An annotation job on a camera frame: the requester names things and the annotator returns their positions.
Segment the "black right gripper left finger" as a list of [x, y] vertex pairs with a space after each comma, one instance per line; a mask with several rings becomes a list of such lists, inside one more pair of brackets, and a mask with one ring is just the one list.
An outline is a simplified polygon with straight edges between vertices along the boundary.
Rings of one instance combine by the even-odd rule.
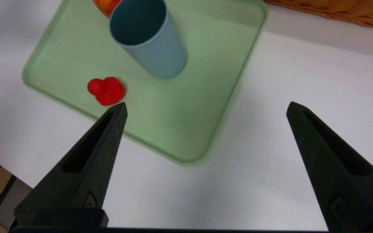
[[15, 208], [18, 227], [106, 227], [102, 209], [128, 112], [110, 107]]

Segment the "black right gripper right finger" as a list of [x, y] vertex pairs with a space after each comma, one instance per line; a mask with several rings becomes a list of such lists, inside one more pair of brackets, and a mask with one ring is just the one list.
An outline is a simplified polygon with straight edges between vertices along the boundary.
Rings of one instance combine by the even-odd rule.
[[329, 232], [373, 232], [373, 165], [307, 107], [286, 116]]

